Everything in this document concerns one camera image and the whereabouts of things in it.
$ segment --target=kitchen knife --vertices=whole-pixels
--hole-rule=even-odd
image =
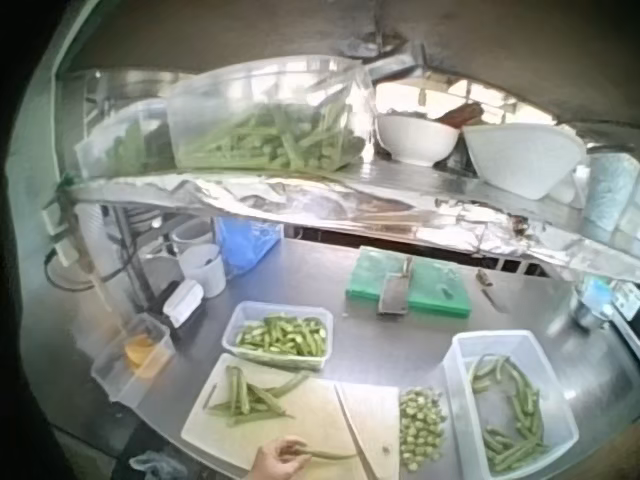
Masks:
[[[358,454],[358,458],[360,459],[360,463],[362,463],[362,468],[364,469],[364,473],[368,480],[380,480],[376,475],[371,462],[367,458],[367,455],[364,453],[364,449],[362,448],[362,443],[360,443],[360,439],[358,438],[358,432],[356,432],[355,427],[353,426],[353,421],[349,416],[349,411],[344,402],[344,398],[342,397],[342,390],[340,390],[339,384],[334,384],[333,388],[336,391],[336,396],[338,397],[338,403],[340,404],[340,410],[342,411],[342,417],[344,418],[345,423],[347,424],[347,429],[349,430],[349,435],[351,435],[351,439],[353,440],[353,444],[356,447],[356,453]]]

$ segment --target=white container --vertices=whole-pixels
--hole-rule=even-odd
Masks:
[[[165,302],[162,313],[169,317],[174,327],[178,328],[198,308],[203,297],[202,285],[187,278]]]
[[[173,232],[171,241],[178,254],[184,253],[189,247],[213,243],[213,226],[211,218],[194,218],[189,220]]]
[[[460,135],[448,125],[403,115],[379,115],[377,131],[394,160],[425,167],[446,158]]]
[[[149,336],[155,347],[144,363],[134,369],[125,353],[125,345],[143,333]],[[96,358],[91,376],[104,388],[109,400],[134,408],[174,353],[169,329],[143,313],[127,326],[126,333],[119,334]]]
[[[276,355],[258,352],[236,346],[236,338],[247,324],[261,321],[267,315],[283,313],[298,318],[316,317],[327,329],[327,351],[322,357],[301,357],[297,355]],[[222,346],[240,358],[253,362],[285,368],[319,370],[331,356],[333,350],[333,315],[324,308],[298,305],[278,305],[274,303],[241,302],[233,311],[229,325],[222,337]]]
[[[469,370],[484,354],[509,355],[540,389],[540,410],[544,421],[544,442],[549,451],[524,467],[493,475],[485,455],[482,429],[493,425],[513,438],[513,409],[504,393],[491,389],[474,397]],[[460,333],[453,337],[443,361],[451,400],[453,425],[465,480],[513,479],[530,475],[562,456],[578,441],[578,427],[544,351],[527,330]]]
[[[582,140],[549,125],[511,123],[462,131],[478,176],[531,200],[548,194],[586,155]]]
[[[215,297],[227,286],[222,255],[217,245],[189,247],[178,257],[178,263],[185,278],[202,285],[206,298]]]
[[[97,125],[75,150],[84,179],[175,168],[166,100],[143,100],[123,108]]]

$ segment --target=blue plastic bag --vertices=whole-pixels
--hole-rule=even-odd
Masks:
[[[282,225],[279,224],[216,217],[216,243],[227,278],[251,270],[281,238]]]

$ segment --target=aluminum foil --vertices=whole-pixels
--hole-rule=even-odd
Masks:
[[[640,242],[584,224],[575,209],[393,162],[377,160],[329,177],[223,172],[96,180],[69,193],[75,202],[224,212],[470,254],[536,259],[640,282]]]

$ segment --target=chopped okra pieces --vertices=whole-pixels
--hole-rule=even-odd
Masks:
[[[400,396],[400,452],[410,472],[419,470],[425,460],[435,462],[442,456],[440,425],[447,416],[440,407],[441,397],[431,388],[411,388]]]
[[[276,355],[322,357],[327,352],[327,330],[316,317],[297,318],[284,313],[247,323],[236,346]]]

